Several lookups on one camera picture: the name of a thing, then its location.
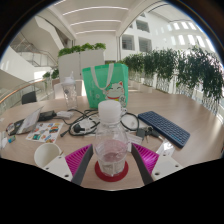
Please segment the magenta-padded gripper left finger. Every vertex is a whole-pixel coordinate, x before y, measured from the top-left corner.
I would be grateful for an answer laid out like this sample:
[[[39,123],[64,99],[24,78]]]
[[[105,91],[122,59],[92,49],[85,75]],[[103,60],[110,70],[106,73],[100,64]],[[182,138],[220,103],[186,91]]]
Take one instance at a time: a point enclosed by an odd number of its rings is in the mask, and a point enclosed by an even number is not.
[[[44,167],[44,170],[76,185],[81,185],[92,156],[93,146],[89,144],[67,156],[57,156]]]

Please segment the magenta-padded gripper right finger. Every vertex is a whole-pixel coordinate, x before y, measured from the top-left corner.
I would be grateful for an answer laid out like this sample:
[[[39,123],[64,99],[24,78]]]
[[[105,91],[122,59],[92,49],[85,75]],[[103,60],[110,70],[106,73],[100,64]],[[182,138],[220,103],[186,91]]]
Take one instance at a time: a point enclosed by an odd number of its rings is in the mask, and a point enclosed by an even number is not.
[[[182,169],[171,156],[159,155],[135,143],[132,144],[131,153],[145,185]]]

